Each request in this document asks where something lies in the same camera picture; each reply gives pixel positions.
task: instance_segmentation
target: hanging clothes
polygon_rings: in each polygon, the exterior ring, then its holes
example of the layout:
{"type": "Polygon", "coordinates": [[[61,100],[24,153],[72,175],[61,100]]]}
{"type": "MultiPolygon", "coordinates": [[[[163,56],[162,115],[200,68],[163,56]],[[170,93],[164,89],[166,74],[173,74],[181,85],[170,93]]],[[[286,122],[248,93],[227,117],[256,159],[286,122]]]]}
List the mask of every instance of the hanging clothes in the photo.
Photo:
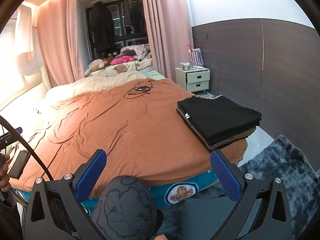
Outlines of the hanging clothes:
{"type": "Polygon", "coordinates": [[[95,46],[98,53],[110,47],[115,47],[115,30],[112,15],[102,2],[97,2],[92,7],[90,31],[94,32],[95,46]]]}
{"type": "Polygon", "coordinates": [[[134,33],[141,33],[144,18],[141,15],[140,5],[134,3],[130,9],[130,15],[132,20],[132,25],[134,27],[134,33]]]}
{"type": "Polygon", "coordinates": [[[143,10],[143,3],[142,0],[139,0],[139,8],[140,8],[140,14],[141,14],[141,32],[147,33],[147,27],[146,27],[146,21],[144,17],[144,10],[143,10]]]}
{"type": "Polygon", "coordinates": [[[129,0],[124,0],[124,26],[132,25],[131,24],[131,15],[129,8],[129,0]]]}

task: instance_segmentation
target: nightstand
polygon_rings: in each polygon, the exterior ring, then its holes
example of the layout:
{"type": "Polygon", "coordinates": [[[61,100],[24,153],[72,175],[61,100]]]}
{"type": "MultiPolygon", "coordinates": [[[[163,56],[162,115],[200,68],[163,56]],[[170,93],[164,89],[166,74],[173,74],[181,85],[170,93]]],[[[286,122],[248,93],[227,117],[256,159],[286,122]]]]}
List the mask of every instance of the nightstand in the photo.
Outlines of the nightstand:
{"type": "Polygon", "coordinates": [[[210,70],[182,70],[176,69],[176,83],[189,92],[209,89],[210,70]]]}

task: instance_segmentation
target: pink curtain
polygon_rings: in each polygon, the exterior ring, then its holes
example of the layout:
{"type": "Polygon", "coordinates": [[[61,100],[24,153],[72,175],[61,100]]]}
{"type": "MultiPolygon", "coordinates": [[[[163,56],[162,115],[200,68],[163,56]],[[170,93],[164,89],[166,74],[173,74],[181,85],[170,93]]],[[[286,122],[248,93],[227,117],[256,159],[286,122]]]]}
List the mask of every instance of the pink curtain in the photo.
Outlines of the pink curtain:
{"type": "Polygon", "coordinates": [[[52,87],[84,78],[76,21],[76,0],[48,0],[37,8],[39,43],[52,87]]]}
{"type": "Polygon", "coordinates": [[[142,0],[154,68],[175,81],[175,68],[189,61],[193,44],[187,0],[142,0]]]}

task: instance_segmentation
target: drawer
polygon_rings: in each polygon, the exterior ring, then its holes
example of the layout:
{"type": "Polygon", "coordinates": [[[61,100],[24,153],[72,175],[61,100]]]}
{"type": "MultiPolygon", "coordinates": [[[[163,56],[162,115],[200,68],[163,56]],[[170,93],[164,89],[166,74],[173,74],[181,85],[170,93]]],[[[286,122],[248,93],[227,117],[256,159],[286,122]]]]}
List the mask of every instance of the drawer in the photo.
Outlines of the drawer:
{"type": "Polygon", "coordinates": [[[189,92],[195,92],[195,91],[201,91],[201,90],[207,90],[209,89],[209,81],[202,81],[192,84],[187,84],[187,91],[189,92]]]}
{"type": "Polygon", "coordinates": [[[210,80],[210,70],[201,71],[201,72],[193,72],[187,74],[187,83],[192,84],[201,81],[210,80]]]}

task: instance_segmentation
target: stuffed toy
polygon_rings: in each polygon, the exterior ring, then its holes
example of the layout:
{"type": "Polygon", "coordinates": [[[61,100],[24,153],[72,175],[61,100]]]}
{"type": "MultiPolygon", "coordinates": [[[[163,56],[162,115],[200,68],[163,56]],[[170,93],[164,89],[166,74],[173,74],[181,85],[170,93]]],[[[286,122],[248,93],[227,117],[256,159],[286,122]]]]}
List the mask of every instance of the stuffed toy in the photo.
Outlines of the stuffed toy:
{"type": "Polygon", "coordinates": [[[128,68],[124,64],[117,65],[113,68],[118,74],[127,72],[128,68]]]}
{"type": "Polygon", "coordinates": [[[108,62],[108,66],[110,65],[111,61],[113,61],[115,58],[112,56],[109,56],[107,58],[103,58],[104,61],[108,62]]]}
{"type": "Polygon", "coordinates": [[[107,61],[103,61],[102,59],[96,59],[94,61],[92,61],[90,63],[90,65],[88,66],[88,69],[86,70],[86,72],[84,73],[84,75],[86,77],[88,77],[90,75],[91,72],[95,72],[98,69],[102,69],[104,68],[106,65],[108,64],[107,61]]]}

